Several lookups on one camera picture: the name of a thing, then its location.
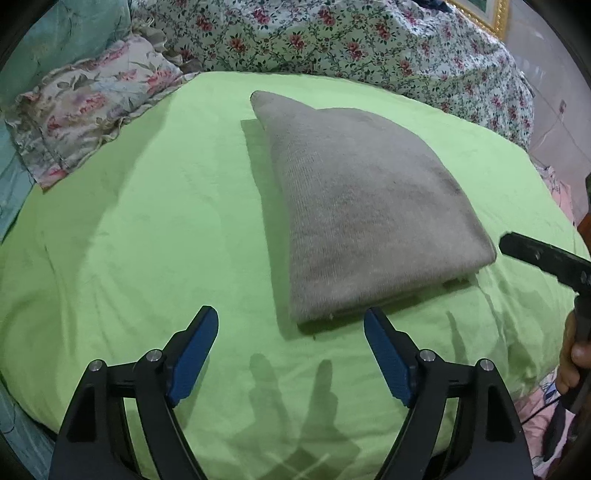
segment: green bedsheet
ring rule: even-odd
[[[0,371],[25,410],[57,430],[91,360],[135,361],[209,304],[219,336],[176,409],[209,478],[370,479],[406,410],[361,322],[300,332],[287,318],[287,219],[249,104],[258,89],[394,120],[439,155],[495,241],[515,230],[587,255],[526,153],[484,128],[345,80],[205,73],[48,193],[34,189],[0,247]],[[385,310],[419,348],[493,359],[517,397],[556,364],[572,302],[553,277],[499,255]]]

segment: ruffled pillowcase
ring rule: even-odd
[[[190,76],[140,35],[50,72],[7,115],[22,161],[47,190]]]

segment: blue gripper pad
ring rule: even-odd
[[[173,368],[172,382],[168,389],[168,399],[173,407],[191,394],[216,339],[217,329],[217,312],[209,309]]]
[[[388,339],[372,310],[365,313],[363,330],[392,396],[410,408],[414,394],[410,386],[408,366]]]

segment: framed picture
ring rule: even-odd
[[[503,40],[509,0],[451,0],[470,20]]]

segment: tiled wall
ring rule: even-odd
[[[578,223],[589,210],[591,89],[554,31],[523,0],[511,0],[505,43],[535,92],[530,155],[571,185]]]

